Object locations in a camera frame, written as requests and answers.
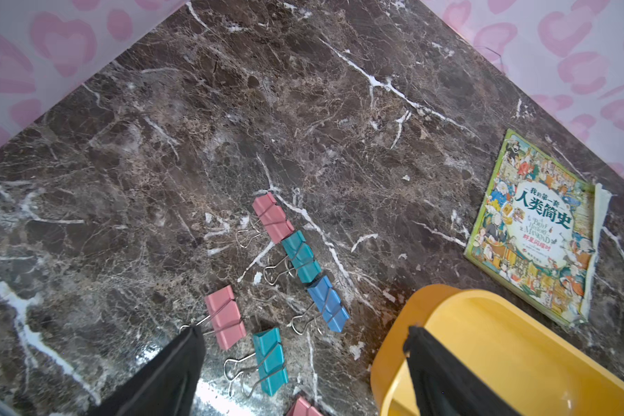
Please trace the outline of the pink binder clip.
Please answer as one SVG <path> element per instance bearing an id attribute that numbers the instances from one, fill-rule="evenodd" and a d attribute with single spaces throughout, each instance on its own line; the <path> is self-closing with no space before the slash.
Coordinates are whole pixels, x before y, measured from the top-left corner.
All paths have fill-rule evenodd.
<path id="1" fill-rule="evenodd" d="M 277 200 L 271 192 L 256 197 L 252 203 L 252 208 L 263 227 L 263 231 L 257 232 L 251 237 L 244 235 L 248 230 L 238 231 L 236 239 L 240 248 L 247 248 L 252 240 L 265 233 L 270 237 L 273 244 L 280 244 L 295 232 L 295 227 L 287 219 L 284 209 L 277 204 Z"/>
<path id="2" fill-rule="evenodd" d="M 204 298 L 207 316 L 193 324 L 183 325 L 180 330 L 209 323 L 206 335 L 215 335 L 218 346 L 230 350 L 247 336 L 244 320 L 237 305 L 232 286 L 227 285 Z"/>
<path id="3" fill-rule="evenodd" d="M 286 416 L 322 416 L 322 413 L 303 396 L 299 396 Z"/>

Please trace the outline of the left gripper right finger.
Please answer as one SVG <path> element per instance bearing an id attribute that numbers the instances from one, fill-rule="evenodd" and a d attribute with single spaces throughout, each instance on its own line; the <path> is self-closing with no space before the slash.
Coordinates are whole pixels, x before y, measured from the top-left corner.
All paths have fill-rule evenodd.
<path id="1" fill-rule="evenodd" d="M 403 346 L 422 415 L 516 415 L 427 329 L 411 326 Z"/>

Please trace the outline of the blue binder clip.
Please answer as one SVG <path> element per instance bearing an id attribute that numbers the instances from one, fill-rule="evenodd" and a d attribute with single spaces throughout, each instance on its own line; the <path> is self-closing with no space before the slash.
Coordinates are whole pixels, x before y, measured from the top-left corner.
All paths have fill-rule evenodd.
<path id="1" fill-rule="evenodd" d="M 330 331 L 343 332 L 350 315 L 329 278 L 319 278 L 308 287 L 307 292 L 311 303 L 304 312 L 291 318 L 291 329 L 302 336 L 313 322 L 323 320 Z"/>

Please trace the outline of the yellow plastic storage tray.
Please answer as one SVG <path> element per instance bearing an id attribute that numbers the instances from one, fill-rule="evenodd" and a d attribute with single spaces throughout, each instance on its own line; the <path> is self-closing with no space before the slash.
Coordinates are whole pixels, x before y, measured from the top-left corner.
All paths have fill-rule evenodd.
<path id="1" fill-rule="evenodd" d="M 429 331 L 523 415 L 624 415 L 624 382 L 489 291 L 433 284 L 397 316 L 372 365 L 381 415 L 417 415 L 403 346 L 412 326 Z"/>

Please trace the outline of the teal binder clip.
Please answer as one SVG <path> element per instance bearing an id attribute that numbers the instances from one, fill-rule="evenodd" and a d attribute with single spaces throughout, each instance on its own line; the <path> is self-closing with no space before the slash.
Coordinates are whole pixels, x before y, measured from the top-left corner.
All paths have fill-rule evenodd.
<path id="1" fill-rule="evenodd" d="M 301 231 L 294 232 L 281 242 L 284 256 L 263 269 L 267 284 L 274 286 L 280 277 L 297 277 L 302 284 L 312 284 L 322 274 L 322 267 Z"/>
<path id="2" fill-rule="evenodd" d="M 223 364 L 225 379 L 234 382 L 241 377 L 257 374 L 258 380 L 244 396 L 250 398 L 257 388 L 270 397 L 289 382 L 287 361 L 279 328 L 268 329 L 251 336 L 253 352 L 240 359 L 227 358 Z"/>

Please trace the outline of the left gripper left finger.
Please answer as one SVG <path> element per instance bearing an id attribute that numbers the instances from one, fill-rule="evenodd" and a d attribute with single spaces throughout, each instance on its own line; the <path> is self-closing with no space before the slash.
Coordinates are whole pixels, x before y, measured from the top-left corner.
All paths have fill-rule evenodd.
<path id="1" fill-rule="evenodd" d="M 186 328 L 90 415 L 188 415 L 206 358 L 202 332 Z"/>

